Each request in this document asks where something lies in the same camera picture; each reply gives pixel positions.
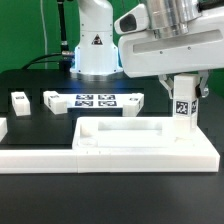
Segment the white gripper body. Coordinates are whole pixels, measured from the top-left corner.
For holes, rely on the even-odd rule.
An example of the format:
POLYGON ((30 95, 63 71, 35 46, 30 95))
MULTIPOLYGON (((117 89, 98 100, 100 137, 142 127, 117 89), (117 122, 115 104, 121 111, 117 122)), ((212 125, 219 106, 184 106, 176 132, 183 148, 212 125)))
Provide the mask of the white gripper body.
POLYGON ((167 39, 156 39, 149 30, 122 36, 124 72, 143 77, 223 68, 224 13, 204 13, 188 27, 188 34, 167 39))

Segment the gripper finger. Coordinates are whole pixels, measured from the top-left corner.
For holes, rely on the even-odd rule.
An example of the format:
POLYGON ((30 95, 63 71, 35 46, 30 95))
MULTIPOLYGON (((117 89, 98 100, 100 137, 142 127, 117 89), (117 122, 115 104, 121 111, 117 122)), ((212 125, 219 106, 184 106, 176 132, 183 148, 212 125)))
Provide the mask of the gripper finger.
POLYGON ((163 85, 163 87, 168 91, 169 98, 173 98, 173 88, 174 88, 174 82, 173 80, 168 77, 167 75, 159 75, 159 82, 163 85))
POLYGON ((198 90, 198 96, 202 98, 206 98, 209 95, 209 87, 207 85, 207 81, 209 79, 210 71, 209 70, 202 70, 198 72, 200 76, 198 90))

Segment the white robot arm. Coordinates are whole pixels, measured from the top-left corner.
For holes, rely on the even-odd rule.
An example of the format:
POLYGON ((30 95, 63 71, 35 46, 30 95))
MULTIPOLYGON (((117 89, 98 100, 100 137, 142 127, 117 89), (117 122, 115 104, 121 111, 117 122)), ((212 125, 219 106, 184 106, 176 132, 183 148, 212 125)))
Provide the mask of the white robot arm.
POLYGON ((108 0, 77 0, 80 42, 71 72, 88 78, 125 72, 158 76, 196 71, 205 97, 209 72, 224 68, 224 0, 140 0, 115 20, 108 0))

